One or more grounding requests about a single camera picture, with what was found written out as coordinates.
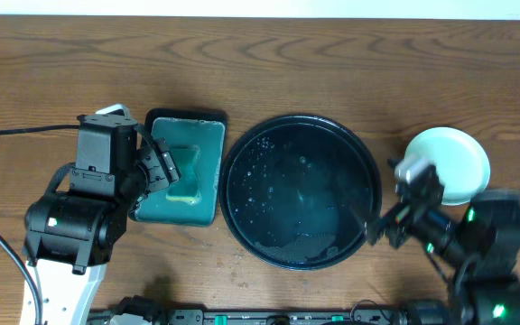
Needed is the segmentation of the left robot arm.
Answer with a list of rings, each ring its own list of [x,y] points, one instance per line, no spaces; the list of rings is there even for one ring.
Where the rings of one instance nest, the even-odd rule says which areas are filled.
[[[83,324],[131,211],[181,177],[166,141],[129,116],[79,116],[75,162],[27,210],[23,251],[36,289],[22,324]]]

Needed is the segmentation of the mint green plate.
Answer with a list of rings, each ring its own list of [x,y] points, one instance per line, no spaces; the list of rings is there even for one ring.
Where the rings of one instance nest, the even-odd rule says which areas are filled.
[[[488,186],[491,168],[484,148],[457,128],[441,126],[419,133],[406,147],[408,156],[424,158],[436,167],[444,186],[443,205],[468,203]]]

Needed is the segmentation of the yellow green sponge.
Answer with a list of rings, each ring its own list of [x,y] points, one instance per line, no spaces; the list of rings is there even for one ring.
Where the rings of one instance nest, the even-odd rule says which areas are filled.
[[[171,149],[180,178],[167,191],[166,199],[195,205],[201,200],[200,181],[196,165],[200,158],[200,148],[197,145],[176,147]]]

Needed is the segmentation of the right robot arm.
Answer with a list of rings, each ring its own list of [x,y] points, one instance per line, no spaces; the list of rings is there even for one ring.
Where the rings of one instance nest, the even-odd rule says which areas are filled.
[[[371,245],[387,237],[399,248],[414,238],[433,262],[453,268],[444,275],[447,302],[407,302],[393,311],[392,324],[520,324],[520,197],[486,190],[470,200],[461,221],[441,210],[444,187],[436,168],[418,161],[393,164],[399,201],[384,216],[368,215],[361,227]]]

